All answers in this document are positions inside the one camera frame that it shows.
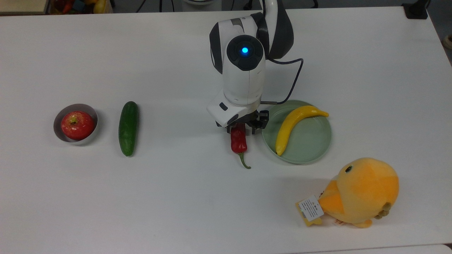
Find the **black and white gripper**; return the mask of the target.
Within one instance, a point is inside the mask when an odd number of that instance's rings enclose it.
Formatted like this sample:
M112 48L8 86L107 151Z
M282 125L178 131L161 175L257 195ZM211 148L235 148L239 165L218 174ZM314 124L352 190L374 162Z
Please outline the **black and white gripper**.
M231 133L236 123L246 123L251 127L251 134L255 135L258 129L265 129L269 121L269 111L257 111L261 103L262 94L256 97L256 101L246 105L230 102L220 90L218 95L208 104L207 111L215 119L217 125L226 127Z

